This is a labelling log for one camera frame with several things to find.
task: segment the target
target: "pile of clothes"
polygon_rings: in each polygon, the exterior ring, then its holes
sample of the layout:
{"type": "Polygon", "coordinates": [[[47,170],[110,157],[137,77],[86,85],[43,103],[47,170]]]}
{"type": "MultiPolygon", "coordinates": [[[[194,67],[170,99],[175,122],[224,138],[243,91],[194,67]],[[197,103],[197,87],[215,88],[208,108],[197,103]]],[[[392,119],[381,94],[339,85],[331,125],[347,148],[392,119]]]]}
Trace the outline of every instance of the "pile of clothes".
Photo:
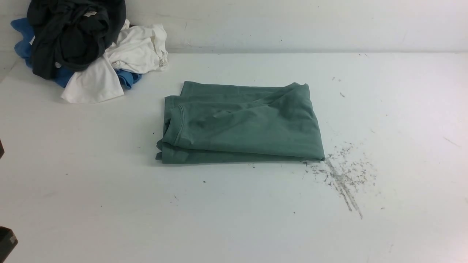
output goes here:
{"type": "Polygon", "coordinates": [[[307,84],[282,88],[186,81],[165,98],[157,160],[167,164],[325,159],[307,84]]]}
{"type": "Polygon", "coordinates": [[[121,96],[168,65],[163,26],[130,26],[124,0],[32,0],[27,18],[11,26],[23,36],[16,53],[71,103],[121,96]]]}

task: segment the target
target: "white wall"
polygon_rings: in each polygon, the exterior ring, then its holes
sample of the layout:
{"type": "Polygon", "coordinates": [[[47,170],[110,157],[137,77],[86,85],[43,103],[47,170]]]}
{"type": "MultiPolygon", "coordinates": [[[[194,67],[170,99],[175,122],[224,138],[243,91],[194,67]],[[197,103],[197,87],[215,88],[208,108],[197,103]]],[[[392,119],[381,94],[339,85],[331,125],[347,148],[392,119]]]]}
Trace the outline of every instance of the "white wall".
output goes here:
{"type": "MultiPolygon", "coordinates": [[[[1,0],[3,34],[28,4],[1,0]]],[[[162,23],[171,52],[468,51],[466,0],[127,0],[127,13],[162,23]]]]}

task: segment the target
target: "green fabric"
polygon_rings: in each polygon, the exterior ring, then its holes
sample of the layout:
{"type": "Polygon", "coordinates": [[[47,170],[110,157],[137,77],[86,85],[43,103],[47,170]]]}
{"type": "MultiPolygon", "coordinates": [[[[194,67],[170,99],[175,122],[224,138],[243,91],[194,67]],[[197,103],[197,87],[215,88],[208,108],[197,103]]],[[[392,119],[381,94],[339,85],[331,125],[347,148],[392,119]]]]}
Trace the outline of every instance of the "green fabric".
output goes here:
{"type": "Polygon", "coordinates": [[[309,86],[207,85],[186,81],[165,98],[156,159],[167,164],[324,160],[309,86]]]}

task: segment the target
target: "white table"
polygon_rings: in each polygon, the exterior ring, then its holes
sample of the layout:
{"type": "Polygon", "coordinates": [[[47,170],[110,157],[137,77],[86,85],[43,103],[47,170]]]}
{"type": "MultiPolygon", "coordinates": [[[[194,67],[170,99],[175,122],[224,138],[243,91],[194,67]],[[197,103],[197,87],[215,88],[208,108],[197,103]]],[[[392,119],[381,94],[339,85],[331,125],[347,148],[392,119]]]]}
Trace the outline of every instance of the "white table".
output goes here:
{"type": "Polygon", "coordinates": [[[468,262],[467,70],[468,54],[171,54],[125,96],[72,105],[19,61],[0,84],[6,262],[468,262]],[[308,83],[334,174],[162,165],[184,80],[308,83]]]}

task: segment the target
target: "black object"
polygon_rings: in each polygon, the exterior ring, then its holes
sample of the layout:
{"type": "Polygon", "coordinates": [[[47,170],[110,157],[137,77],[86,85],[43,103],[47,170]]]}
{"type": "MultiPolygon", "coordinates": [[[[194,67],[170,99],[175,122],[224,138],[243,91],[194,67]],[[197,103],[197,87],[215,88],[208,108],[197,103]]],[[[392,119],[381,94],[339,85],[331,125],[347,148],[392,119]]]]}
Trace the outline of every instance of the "black object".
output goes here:
{"type": "Polygon", "coordinates": [[[0,140],[0,159],[4,153],[5,153],[5,150],[3,149],[3,145],[1,144],[1,140],[0,140]]]}
{"type": "Polygon", "coordinates": [[[15,234],[9,228],[0,226],[0,263],[3,263],[18,244],[15,234]]]}
{"type": "Polygon", "coordinates": [[[104,54],[124,25],[125,0],[32,0],[27,17],[33,73],[49,80],[60,65],[83,71],[104,54]]]}

